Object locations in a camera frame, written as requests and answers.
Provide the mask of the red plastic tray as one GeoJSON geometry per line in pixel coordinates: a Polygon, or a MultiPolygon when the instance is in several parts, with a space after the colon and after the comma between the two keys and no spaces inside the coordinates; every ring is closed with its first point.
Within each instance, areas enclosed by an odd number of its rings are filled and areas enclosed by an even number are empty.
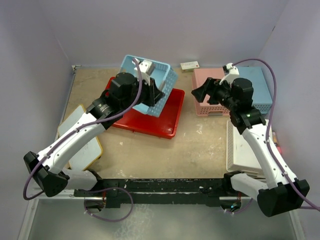
{"type": "Polygon", "coordinates": [[[154,137],[172,139],[177,132],[185,92],[174,88],[159,117],[142,114],[134,109],[112,126],[154,137]]]}

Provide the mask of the light blue perforated basket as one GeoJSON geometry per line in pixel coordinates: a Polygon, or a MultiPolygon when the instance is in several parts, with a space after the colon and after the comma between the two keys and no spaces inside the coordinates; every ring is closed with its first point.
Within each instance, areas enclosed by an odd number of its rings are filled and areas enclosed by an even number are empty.
{"type": "Polygon", "coordinates": [[[252,83],[253,96],[252,105],[263,115],[267,115],[273,100],[268,89],[263,71],[258,66],[238,66],[239,77],[248,79],[252,83]]]}

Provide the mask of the white perforated basket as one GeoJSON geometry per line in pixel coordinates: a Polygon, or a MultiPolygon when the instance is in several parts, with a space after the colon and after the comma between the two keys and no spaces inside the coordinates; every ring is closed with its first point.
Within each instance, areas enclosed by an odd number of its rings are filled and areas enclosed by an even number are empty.
{"type": "Polygon", "coordinates": [[[226,122],[226,148],[228,172],[241,171],[252,178],[265,178],[253,150],[230,120],[226,122]]]}

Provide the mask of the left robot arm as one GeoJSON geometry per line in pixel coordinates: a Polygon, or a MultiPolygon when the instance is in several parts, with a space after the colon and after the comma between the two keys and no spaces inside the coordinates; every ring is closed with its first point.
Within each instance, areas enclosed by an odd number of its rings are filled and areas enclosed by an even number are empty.
{"type": "Polygon", "coordinates": [[[165,97],[164,85],[157,86],[155,79],[149,76],[118,73],[62,137],[38,153],[29,151],[24,155],[28,179],[34,179],[47,197],[62,192],[71,182],[70,174],[63,172],[65,164],[134,106],[146,104],[154,107],[165,97]]]}

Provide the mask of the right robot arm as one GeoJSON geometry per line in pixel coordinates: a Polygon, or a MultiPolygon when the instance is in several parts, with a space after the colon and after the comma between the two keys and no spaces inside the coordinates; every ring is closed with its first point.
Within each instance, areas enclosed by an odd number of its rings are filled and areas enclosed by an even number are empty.
{"type": "Polygon", "coordinates": [[[246,78],[236,78],[232,84],[207,78],[191,94],[202,103],[221,104],[229,110],[230,120],[249,144],[262,169],[265,182],[241,171],[225,174],[222,190],[228,196],[241,192],[255,200],[267,217],[299,209],[310,190],[305,179],[299,180],[285,163],[270,137],[270,129],[261,112],[253,106],[254,88],[246,78]]]}

